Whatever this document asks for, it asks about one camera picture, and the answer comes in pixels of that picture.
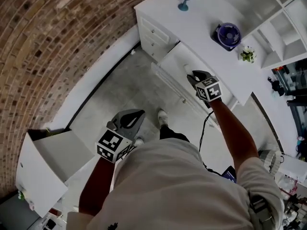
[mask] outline small plant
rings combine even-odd
[[[19,190],[18,190],[18,198],[20,200],[24,200],[24,194],[21,191],[19,191]]]
[[[250,63],[254,63],[256,60],[255,50],[253,48],[250,48],[249,46],[244,47],[243,53],[241,53],[241,56],[243,58],[243,61],[247,60]]]

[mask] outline power cord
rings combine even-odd
[[[211,115],[212,113],[213,113],[213,111],[210,112],[210,113],[208,114],[208,116],[205,118],[205,121],[203,122],[202,133],[201,133],[201,139],[200,139],[200,149],[199,149],[199,152],[201,151],[202,138],[203,138],[203,133],[205,132],[206,122],[208,121],[208,119],[209,119],[209,117],[210,117],[210,115]]]

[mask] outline logo on shirt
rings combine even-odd
[[[118,223],[114,223],[114,225],[110,225],[107,230],[115,230],[117,228]]]

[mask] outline open drawer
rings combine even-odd
[[[152,63],[152,70],[173,89],[185,103],[189,104],[192,109],[204,119],[212,109],[208,109],[206,105],[196,97],[196,91],[187,79],[187,72],[185,70],[186,65],[189,65],[191,70],[203,70],[214,75],[214,73],[182,42],[177,44],[158,64]],[[223,92],[223,102],[230,110],[233,110],[238,103],[237,99],[222,82],[220,82],[220,87]],[[221,131],[214,114],[210,116],[208,121]]]

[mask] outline white wall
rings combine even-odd
[[[87,73],[77,82],[54,119],[43,125],[43,129],[50,130],[65,128],[100,80],[127,54],[140,40],[138,26],[135,25],[119,38],[92,65]]]
[[[307,197],[307,188],[298,184],[296,193],[299,198]]]

